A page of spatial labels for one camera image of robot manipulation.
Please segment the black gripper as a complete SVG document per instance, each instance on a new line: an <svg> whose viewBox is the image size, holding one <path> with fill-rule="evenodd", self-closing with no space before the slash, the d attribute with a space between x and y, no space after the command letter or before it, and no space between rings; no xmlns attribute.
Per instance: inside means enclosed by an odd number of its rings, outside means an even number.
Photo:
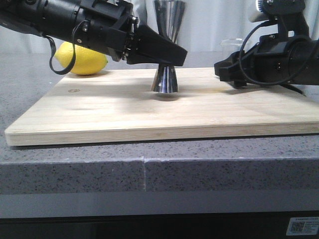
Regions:
<svg viewBox="0 0 319 239"><path fill-rule="evenodd" d="M131 31L133 4L106 0L45 0L43 32L55 38L111 56L120 61ZM147 25L140 25L131 41L127 63L183 66L187 51Z"/></svg>
<svg viewBox="0 0 319 239"><path fill-rule="evenodd" d="M243 70L257 82L275 83L290 79L290 84L319 84L319 47L318 40L309 37L289 37L280 41L279 35L261 36L259 43L243 56ZM225 60L214 64L215 75L221 82L234 88L247 86L239 67L239 51L231 53Z"/></svg>

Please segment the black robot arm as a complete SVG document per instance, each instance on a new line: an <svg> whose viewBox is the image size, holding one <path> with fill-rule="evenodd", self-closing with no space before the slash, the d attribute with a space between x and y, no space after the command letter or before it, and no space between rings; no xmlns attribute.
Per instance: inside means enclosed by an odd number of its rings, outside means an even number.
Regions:
<svg viewBox="0 0 319 239"><path fill-rule="evenodd" d="M0 24L41 37L51 36L104 53L128 64L184 64L187 51L137 24L133 4L121 0L2 0Z"/></svg>

